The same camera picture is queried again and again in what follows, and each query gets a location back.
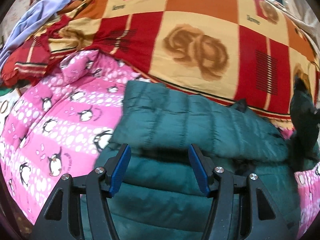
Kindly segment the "dark green puffer jacket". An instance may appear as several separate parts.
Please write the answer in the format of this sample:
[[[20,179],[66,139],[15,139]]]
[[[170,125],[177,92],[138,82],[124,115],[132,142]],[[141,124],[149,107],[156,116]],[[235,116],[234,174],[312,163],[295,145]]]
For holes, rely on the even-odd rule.
[[[312,169],[319,150],[295,157],[292,146],[269,120],[200,95],[168,89],[160,83],[128,82],[123,114],[96,165],[114,156],[122,144],[132,157],[120,191],[110,200],[120,239],[200,239],[211,202],[200,191],[188,147],[231,172],[253,170],[298,235],[300,197],[295,171]]]

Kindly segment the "pink penguin print quilt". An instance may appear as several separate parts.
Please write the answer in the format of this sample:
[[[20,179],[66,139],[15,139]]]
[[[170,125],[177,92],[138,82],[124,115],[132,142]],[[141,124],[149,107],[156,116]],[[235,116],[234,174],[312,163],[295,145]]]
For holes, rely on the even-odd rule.
[[[122,115],[128,81],[143,76],[97,50],[66,57],[16,102],[1,134],[1,168],[13,200],[35,223],[65,173],[88,174]]]

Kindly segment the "light blue garment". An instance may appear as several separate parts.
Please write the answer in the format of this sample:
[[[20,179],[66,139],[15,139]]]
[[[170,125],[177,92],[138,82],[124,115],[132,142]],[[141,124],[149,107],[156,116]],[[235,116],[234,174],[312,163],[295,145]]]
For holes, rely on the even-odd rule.
[[[15,24],[1,51],[1,69],[9,56],[71,0],[40,0]]]

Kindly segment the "red orange rose blanket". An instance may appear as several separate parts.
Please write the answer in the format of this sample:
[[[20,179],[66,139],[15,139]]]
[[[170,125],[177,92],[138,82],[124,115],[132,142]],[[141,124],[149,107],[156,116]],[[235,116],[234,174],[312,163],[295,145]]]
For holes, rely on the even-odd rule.
[[[271,0],[75,0],[23,39],[1,76],[9,86],[36,82],[64,57],[88,49],[223,105],[246,99],[284,127],[292,125],[296,75],[318,99],[316,46]]]

